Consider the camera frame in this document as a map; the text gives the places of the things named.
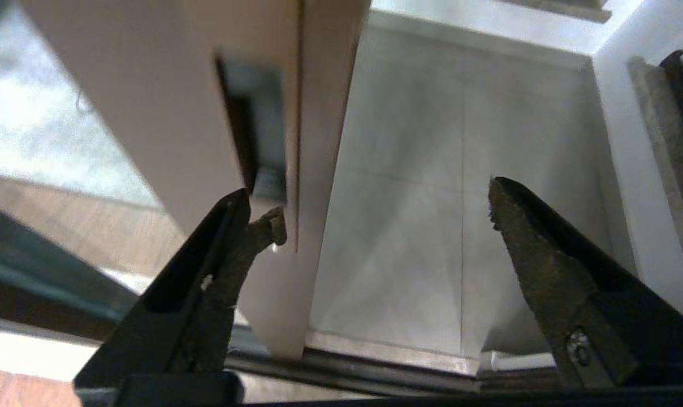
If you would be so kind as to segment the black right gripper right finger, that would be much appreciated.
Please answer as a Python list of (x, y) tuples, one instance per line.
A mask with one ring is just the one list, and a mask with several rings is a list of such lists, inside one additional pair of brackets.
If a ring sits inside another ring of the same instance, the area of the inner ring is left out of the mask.
[(683, 386), (683, 315), (522, 183), (489, 182), (526, 304), (568, 387)]

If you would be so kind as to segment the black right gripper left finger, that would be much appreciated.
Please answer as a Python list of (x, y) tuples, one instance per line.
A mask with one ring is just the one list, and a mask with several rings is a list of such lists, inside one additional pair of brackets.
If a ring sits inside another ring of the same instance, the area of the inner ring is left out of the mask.
[(249, 269), (285, 242), (282, 207), (251, 220), (247, 190), (223, 197), (83, 366), (75, 390), (119, 391), (132, 377), (222, 368)]

